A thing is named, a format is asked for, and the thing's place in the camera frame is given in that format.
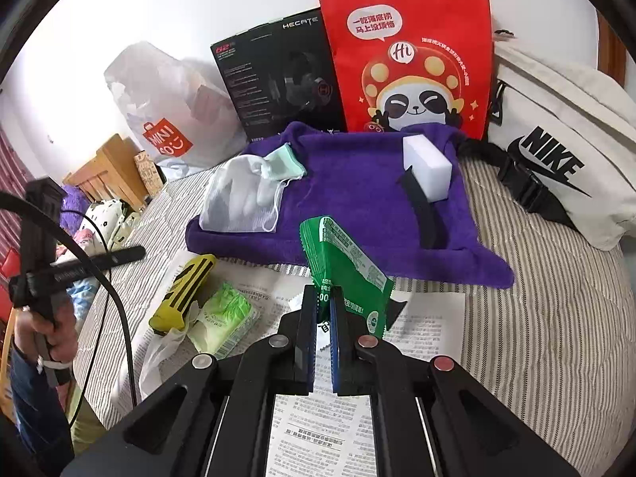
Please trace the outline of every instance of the white pillow with black spots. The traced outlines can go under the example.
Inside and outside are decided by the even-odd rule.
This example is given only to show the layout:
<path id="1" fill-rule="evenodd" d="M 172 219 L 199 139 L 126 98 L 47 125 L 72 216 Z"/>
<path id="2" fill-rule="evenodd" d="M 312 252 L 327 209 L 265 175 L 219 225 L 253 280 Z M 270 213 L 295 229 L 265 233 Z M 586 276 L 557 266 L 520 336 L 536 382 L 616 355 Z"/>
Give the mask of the white pillow with black spots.
<path id="1" fill-rule="evenodd" d="M 108 245 L 112 234 L 120 228 L 129 213 L 130 205 L 127 202 L 121 199 L 111 199 L 91 204 L 86 211 L 86 216 L 97 225 L 102 235 L 104 235 L 106 245 Z M 82 220 L 79 228 L 90 229 L 95 234 L 95 237 L 99 239 L 99 234 L 86 219 Z"/>

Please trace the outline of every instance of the blue sleeve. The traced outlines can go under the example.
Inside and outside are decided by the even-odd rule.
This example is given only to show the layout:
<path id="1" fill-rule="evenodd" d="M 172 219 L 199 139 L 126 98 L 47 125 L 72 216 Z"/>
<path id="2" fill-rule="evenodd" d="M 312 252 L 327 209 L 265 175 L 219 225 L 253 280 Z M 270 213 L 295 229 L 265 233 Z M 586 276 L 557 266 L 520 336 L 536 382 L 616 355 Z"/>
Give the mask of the blue sleeve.
<path id="1" fill-rule="evenodd" d="M 45 475 L 57 477 L 74 457 L 68 421 L 46 375 L 12 347 L 11 390 L 22 443 Z"/>

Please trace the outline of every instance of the speech bubble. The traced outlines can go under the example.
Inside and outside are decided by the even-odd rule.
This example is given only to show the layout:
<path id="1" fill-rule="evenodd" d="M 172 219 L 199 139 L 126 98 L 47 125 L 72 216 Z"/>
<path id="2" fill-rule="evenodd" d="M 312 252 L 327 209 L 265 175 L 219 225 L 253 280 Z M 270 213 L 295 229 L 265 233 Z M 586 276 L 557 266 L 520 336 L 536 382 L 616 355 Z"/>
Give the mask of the speech bubble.
<path id="1" fill-rule="evenodd" d="M 388 5 L 355 9 L 347 18 L 347 26 L 358 39 L 379 39 L 397 34 L 402 28 L 402 15 Z"/>

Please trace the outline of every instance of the human hand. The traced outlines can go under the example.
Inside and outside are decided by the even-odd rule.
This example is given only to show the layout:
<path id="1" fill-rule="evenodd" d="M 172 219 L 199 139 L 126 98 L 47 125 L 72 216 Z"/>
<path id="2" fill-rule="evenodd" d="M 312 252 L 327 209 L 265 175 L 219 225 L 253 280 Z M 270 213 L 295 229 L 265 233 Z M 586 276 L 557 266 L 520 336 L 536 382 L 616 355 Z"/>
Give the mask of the human hand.
<path id="1" fill-rule="evenodd" d="M 78 351 L 78 336 L 75 331 L 75 314 L 71 299 L 66 296 L 55 311 L 55 325 L 37 312 L 19 310 L 15 321 L 15 345 L 32 363 L 37 362 L 35 334 L 46 336 L 51 345 L 51 359 L 60 363 L 69 363 Z"/>

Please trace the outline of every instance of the green tissue pack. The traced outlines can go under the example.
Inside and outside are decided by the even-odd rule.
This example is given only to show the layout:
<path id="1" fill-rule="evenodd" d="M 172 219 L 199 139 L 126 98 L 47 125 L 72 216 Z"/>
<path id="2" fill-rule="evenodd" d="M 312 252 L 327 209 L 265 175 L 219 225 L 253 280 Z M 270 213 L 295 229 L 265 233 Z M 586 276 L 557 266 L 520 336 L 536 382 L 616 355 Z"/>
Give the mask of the green tissue pack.
<path id="1" fill-rule="evenodd" d="M 206 301 L 188 337 L 199 353 L 227 357 L 259 317 L 259 311 L 229 283 Z"/>
<path id="2" fill-rule="evenodd" d="M 331 217 L 314 217 L 300 224 L 300 240 L 320 289 L 318 322 L 329 319 L 332 287 L 342 287 L 345 306 L 366 319 L 370 334 L 382 339 L 393 281 L 355 245 Z"/>

